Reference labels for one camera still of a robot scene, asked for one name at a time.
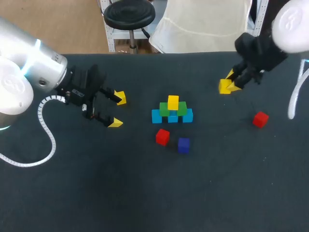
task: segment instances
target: green block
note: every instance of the green block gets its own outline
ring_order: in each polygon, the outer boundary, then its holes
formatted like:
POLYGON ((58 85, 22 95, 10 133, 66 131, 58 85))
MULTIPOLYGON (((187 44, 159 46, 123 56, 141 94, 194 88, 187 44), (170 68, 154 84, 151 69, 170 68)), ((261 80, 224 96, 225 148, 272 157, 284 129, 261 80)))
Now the green block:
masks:
POLYGON ((178 103, 177 116, 185 116, 187 114, 187 103, 180 101, 178 103))
POLYGON ((160 102, 160 116, 161 117, 168 117, 169 110, 168 110, 168 103, 167 102, 160 102))

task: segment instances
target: logo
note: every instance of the logo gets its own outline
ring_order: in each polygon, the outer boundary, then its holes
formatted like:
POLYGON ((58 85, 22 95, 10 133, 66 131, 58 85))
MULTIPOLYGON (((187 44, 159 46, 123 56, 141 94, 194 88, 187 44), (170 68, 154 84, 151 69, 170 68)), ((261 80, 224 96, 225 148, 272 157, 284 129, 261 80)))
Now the logo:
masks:
POLYGON ((302 19, 302 10, 296 7, 288 9, 284 12, 280 19, 280 29, 283 31, 295 30, 302 19))
POLYGON ((13 75, 5 76, 1 80, 2 86, 12 94, 22 94, 25 91, 24 83, 13 75))

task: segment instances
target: yellow block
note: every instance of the yellow block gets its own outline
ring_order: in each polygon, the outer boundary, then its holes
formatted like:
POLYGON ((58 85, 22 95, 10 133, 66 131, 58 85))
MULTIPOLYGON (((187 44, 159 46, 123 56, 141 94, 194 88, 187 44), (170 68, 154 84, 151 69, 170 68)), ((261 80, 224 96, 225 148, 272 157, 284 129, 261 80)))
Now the yellow block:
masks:
POLYGON ((234 82, 232 82, 232 84, 230 84, 226 89, 231 92, 241 90, 241 88, 237 87, 234 82))
POLYGON ((114 92, 114 95, 116 95, 117 97, 121 98, 122 100, 120 102, 117 103, 117 105, 123 105, 126 104, 126 95, 125 92, 121 91, 121 92, 114 92))
POLYGON ((169 95, 168 110, 178 110, 179 96, 169 95))
POLYGON ((231 91, 226 89, 230 84, 232 84, 232 80, 230 79, 221 79, 219 83, 219 93, 220 94, 230 94, 231 91))
POLYGON ((123 124, 122 121, 114 117, 114 122, 109 127, 120 127, 123 124))
POLYGON ((230 75, 234 74, 233 69, 229 72, 229 74, 227 75, 226 79, 230 77, 230 75))

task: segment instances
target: stool leg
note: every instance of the stool leg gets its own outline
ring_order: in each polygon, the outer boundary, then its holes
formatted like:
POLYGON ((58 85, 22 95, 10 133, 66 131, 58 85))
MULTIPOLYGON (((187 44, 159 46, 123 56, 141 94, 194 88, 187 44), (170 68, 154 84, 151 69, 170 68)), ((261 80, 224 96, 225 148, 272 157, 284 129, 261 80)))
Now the stool leg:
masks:
POLYGON ((134 31, 130 30, 129 32, 130 32, 130 53, 137 54, 137 48, 134 39, 134 31))

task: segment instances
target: black stool seat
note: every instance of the black stool seat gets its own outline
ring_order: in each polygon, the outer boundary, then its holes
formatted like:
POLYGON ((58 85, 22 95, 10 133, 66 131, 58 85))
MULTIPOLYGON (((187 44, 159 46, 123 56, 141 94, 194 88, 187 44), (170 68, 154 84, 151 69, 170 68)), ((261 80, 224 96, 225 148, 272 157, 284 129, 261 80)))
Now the black stool seat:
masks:
POLYGON ((148 26, 155 19, 155 8, 147 0, 121 0, 109 5, 104 20, 111 28, 136 30, 148 26))

